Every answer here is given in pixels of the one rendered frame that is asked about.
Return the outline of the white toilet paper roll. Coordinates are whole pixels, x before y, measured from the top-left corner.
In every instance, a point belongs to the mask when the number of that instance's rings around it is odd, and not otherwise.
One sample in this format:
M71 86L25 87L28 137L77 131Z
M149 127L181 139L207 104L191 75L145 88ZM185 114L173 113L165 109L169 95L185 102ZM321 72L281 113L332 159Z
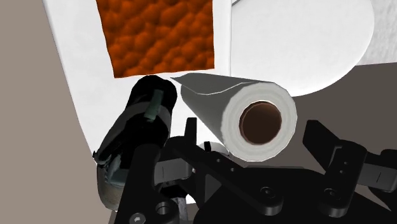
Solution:
M181 85L181 98L202 123L235 157L248 162L262 162L275 157L289 144L296 129L295 102L279 85L258 80L215 74L188 73L176 77ZM258 113L251 119L254 142L241 131L247 112L267 103L280 113L281 125L275 136L266 141L270 117Z

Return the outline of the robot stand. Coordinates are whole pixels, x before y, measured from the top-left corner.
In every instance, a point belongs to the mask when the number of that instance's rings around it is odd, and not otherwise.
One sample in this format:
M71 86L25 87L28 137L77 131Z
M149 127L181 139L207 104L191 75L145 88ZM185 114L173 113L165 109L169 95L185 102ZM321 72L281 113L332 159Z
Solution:
M115 78L215 67L213 0L96 0Z

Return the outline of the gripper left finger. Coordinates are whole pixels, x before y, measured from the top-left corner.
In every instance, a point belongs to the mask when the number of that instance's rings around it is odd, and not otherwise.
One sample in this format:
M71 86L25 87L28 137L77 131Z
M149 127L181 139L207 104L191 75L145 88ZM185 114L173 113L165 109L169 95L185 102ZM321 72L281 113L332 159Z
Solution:
M185 135L170 138L164 148L148 143L135 149L114 224L180 224L178 205L155 189L155 166L161 153L174 154L197 172L212 176L261 216L280 213L283 197L272 185L254 182L249 170L217 151L198 147L196 133L196 118L188 118Z

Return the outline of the black bottle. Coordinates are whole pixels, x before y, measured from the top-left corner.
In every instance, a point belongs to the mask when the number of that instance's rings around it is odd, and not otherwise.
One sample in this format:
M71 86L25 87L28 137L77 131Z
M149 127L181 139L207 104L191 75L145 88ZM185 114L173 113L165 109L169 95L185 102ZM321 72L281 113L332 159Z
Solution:
M118 209L134 150L147 143L164 146L177 96L172 82L155 75L139 79L132 87L125 109L93 153L97 189L106 208Z

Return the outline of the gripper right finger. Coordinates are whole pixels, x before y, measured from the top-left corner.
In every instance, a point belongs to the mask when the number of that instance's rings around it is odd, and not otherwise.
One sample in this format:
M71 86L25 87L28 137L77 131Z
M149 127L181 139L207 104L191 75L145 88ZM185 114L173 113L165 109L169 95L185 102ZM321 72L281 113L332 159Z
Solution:
M367 186L390 209L397 209L397 150L370 153L338 138L318 120L308 120L303 145L325 170L319 210L332 218L348 212L357 185Z

